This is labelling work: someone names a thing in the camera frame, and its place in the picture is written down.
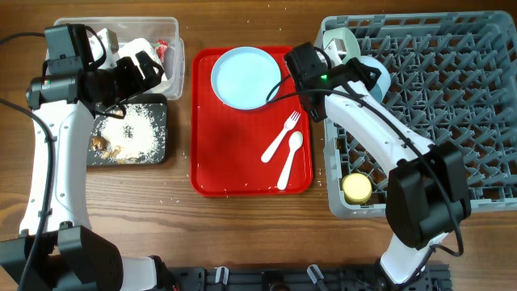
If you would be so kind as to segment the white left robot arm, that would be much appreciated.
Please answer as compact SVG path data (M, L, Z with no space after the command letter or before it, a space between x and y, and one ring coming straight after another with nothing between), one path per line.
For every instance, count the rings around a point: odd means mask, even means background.
M163 68L146 52L111 68L95 57L84 24L47 27L48 58L27 89L22 113L35 125L32 185L17 238L1 244L1 265L21 290L170 290L162 260L124 258L96 234L86 207L86 160L97 107L158 85Z

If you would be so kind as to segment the yellow cup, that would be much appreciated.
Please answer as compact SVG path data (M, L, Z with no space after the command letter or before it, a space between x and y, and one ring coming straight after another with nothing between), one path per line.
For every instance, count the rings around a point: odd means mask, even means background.
M366 203L372 194L372 184L364 174L353 173L345 176L342 181L345 201L352 205Z

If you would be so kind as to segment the green bowl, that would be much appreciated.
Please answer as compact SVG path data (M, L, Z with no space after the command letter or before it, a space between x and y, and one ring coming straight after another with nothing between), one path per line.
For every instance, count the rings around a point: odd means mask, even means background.
M346 64L350 59L361 56L358 40L346 27L325 31L322 44L325 53L330 57L332 66Z

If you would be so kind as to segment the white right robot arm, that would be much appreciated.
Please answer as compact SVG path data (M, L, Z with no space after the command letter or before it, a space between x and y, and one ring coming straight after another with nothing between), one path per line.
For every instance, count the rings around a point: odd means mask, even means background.
M377 263L376 288L402 290L421 280L437 250L462 256L460 223L472 207L459 147L417 134L372 96L382 65L309 42L286 53L284 62L309 116L348 131L389 179L385 216L393 238Z

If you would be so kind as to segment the white plastic spoon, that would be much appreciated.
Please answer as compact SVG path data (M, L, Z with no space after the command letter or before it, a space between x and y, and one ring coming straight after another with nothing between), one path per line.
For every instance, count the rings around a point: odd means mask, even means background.
M286 158L284 167L280 173L280 177L278 179L278 182L276 184L277 188L281 191L285 190L288 185L288 180L290 176L290 172L292 169L292 164L294 160L295 153L301 148L303 144L303 134L300 131L294 132L289 140L288 140L288 156Z

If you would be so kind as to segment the white plastic fork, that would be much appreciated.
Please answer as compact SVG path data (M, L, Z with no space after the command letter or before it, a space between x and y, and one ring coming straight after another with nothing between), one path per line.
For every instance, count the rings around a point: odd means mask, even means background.
M280 146L280 142L284 139L285 135L288 131L294 129L298 120L300 119L301 114L297 111L294 111L284 122L284 126L277 137L273 140L273 142L266 148L261 156L261 161L267 163L271 160L274 153L277 151Z

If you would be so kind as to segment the white napkin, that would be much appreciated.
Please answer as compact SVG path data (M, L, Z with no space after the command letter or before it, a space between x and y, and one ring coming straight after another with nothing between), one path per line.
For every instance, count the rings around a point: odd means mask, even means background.
M165 69L159 56L155 52L154 47L151 45L150 42L148 42L144 38L137 38L128 42L118 50L117 54L119 58L130 57L132 59L133 64L139 69L141 76L144 76L141 64L137 59L137 53L141 51L144 51L154 62L159 64L163 70ZM166 74L163 74L161 82L157 86L152 88L150 91L152 93L164 93L165 90L168 88L168 84L166 82Z

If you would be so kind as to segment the light blue bowl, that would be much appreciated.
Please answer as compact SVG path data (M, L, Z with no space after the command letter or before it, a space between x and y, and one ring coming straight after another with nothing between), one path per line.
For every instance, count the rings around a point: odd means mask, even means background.
M380 77L376 81L376 85L369 91L370 95L381 103L391 86L391 76L386 67L374 57L361 56L359 61L369 67L376 68L380 71Z

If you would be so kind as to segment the light blue plate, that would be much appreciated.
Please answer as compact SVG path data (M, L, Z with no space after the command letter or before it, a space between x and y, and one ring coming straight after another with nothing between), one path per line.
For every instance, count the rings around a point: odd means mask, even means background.
M237 47L216 60L211 85L222 103L247 111L265 106L268 94L281 77L280 66L270 53L255 47Z

